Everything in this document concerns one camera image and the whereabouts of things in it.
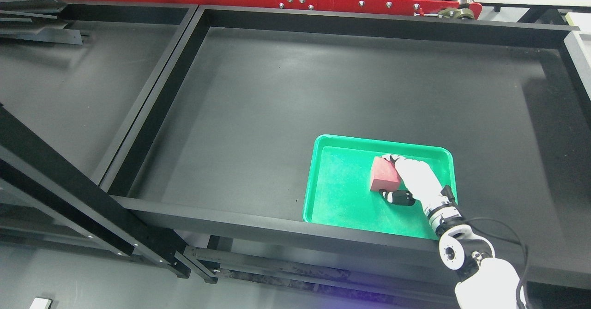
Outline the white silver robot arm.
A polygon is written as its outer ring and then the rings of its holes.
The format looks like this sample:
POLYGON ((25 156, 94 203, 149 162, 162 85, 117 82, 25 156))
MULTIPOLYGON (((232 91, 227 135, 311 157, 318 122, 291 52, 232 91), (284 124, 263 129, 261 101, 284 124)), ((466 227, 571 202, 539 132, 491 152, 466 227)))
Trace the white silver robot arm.
POLYGON ((528 251, 518 235, 513 244, 521 246, 524 271, 517 273, 508 261, 498 258, 491 235, 475 233, 471 220, 464 217, 449 185, 445 185, 435 205, 426 208, 427 220, 438 237, 444 265, 455 271, 459 282, 454 293, 461 309, 529 309, 525 289, 528 251))

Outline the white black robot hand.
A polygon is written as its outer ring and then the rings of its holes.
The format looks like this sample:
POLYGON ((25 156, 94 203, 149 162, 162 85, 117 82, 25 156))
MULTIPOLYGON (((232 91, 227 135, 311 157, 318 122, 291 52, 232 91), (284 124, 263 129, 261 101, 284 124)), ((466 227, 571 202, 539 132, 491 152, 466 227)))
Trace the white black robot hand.
POLYGON ((428 215, 450 203, 450 198, 442 194, 444 187, 426 162, 400 155, 383 155, 381 158, 393 166, 406 187, 405 190, 395 191, 381 189, 381 196, 389 204, 413 206, 419 202, 428 215))

